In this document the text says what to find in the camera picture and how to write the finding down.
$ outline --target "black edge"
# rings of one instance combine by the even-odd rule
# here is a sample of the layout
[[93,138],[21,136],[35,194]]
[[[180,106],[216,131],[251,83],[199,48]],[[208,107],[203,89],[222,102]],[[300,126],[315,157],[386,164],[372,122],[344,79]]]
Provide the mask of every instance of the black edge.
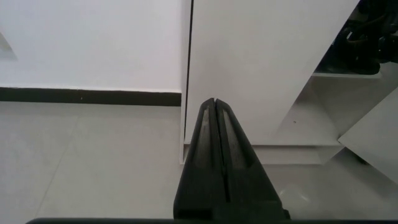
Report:
[[44,88],[0,88],[0,101],[181,106],[181,93]]
[[191,62],[192,20],[193,20],[193,0],[191,1],[191,18],[190,18],[190,25],[189,25],[188,70],[187,70],[187,90],[186,90],[186,95],[185,95],[184,139],[185,139],[185,130],[187,127],[187,105],[188,105],[189,68],[190,68],[190,62]]

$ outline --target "tiled floor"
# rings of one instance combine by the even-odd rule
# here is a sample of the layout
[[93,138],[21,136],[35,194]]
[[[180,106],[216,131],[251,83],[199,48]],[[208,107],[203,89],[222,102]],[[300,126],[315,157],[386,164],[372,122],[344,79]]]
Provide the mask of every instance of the tiled floor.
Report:
[[[0,223],[172,218],[180,108],[0,103]],[[398,187],[347,151],[325,166],[265,166],[300,219],[398,219]]]

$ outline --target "white shelf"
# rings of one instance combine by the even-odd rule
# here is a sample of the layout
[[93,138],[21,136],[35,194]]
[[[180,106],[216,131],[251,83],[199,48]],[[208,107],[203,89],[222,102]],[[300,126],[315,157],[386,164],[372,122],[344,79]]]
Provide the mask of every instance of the white shelf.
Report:
[[331,78],[363,78],[363,79],[378,79],[381,78],[381,72],[375,75],[357,75],[357,74],[339,74],[339,73],[318,73],[314,72],[313,77],[331,77]]
[[267,145],[340,146],[338,138],[338,130],[307,85]]

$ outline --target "open shelf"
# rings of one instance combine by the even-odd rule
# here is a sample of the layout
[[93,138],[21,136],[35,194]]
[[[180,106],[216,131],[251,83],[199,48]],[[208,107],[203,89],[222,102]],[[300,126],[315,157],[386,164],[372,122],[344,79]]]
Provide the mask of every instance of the open shelf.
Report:
[[339,132],[307,85],[287,113],[270,146],[340,146]]

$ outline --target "white wall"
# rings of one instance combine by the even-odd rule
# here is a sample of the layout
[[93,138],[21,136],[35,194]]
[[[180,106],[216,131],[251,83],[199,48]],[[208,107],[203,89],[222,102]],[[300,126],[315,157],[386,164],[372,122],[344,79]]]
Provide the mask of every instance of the white wall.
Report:
[[0,0],[0,86],[181,92],[185,0]]

